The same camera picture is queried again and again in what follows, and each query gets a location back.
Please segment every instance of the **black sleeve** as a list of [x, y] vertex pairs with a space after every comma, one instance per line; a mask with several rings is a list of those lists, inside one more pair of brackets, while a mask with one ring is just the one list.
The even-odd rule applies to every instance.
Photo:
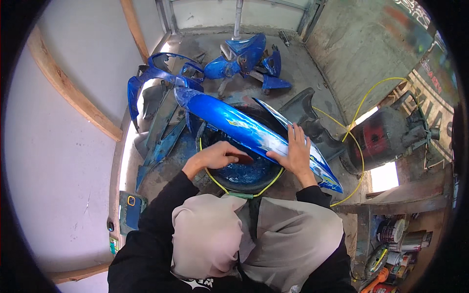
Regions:
[[182, 171], [152, 200], [109, 266], [109, 292], [186, 292], [191, 287], [170, 272], [174, 208], [199, 192]]
[[[319, 186], [310, 186], [296, 193], [300, 202], [313, 203], [330, 209], [331, 195], [322, 192]], [[350, 284], [350, 257], [345, 247], [345, 234], [339, 247], [328, 257], [304, 283], [302, 293], [344, 292], [356, 293]]]

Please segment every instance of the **hand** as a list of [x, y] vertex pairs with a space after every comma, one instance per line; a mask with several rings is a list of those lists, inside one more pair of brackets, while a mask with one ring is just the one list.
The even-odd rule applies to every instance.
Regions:
[[219, 141], [193, 155], [187, 160], [182, 171], [187, 175], [187, 178], [192, 180], [196, 174], [204, 168], [220, 169], [230, 163], [237, 163], [239, 161], [239, 158], [230, 155], [244, 155], [249, 157], [247, 153], [230, 145], [229, 142]]
[[310, 169], [310, 147], [311, 140], [306, 138], [304, 143], [304, 131], [293, 123], [293, 127], [288, 125], [288, 154], [286, 157], [274, 152], [268, 151], [266, 155], [275, 159], [285, 169], [293, 173], [303, 188], [317, 185], [314, 173]]

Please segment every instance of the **orange tool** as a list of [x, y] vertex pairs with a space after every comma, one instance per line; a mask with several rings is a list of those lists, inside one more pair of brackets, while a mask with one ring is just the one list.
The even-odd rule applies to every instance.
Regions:
[[386, 281], [387, 276], [389, 276], [389, 270], [387, 268], [383, 268], [376, 279], [373, 280], [368, 286], [366, 286], [360, 293], [369, 293], [371, 290], [373, 290], [373, 287], [378, 285], [378, 283], [383, 283]]

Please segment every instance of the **blue water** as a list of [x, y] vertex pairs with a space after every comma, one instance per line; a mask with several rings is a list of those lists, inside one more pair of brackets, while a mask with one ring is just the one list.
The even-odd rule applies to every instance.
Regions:
[[217, 170], [220, 177], [242, 185], [256, 183], [269, 173], [272, 164], [274, 164], [273, 162], [236, 143], [228, 136], [223, 137], [221, 140], [226, 140], [239, 150], [246, 152], [254, 159], [254, 162], [249, 165], [229, 164]]

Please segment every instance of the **black shirt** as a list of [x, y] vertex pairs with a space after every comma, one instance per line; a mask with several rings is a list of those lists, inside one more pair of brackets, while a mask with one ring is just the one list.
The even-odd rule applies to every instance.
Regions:
[[[182, 171], [168, 182], [143, 211], [138, 222], [139, 230], [128, 233], [126, 244], [109, 266], [109, 292], [259, 292], [253, 282], [243, 282], [233, 276], [183, 281], [170, 272], [174, 233], [171, 214], [198, 192], [199, 189]], [[318, 186], [298, 191], [296, 198], [325, 208], [329, 208], [331, 202], [331, 196], [324, 194]], [[344, 239], [345, 235], [332, 255], [310, 274], [302, 293], [356, 293], [350, 285], [350, 257]]]

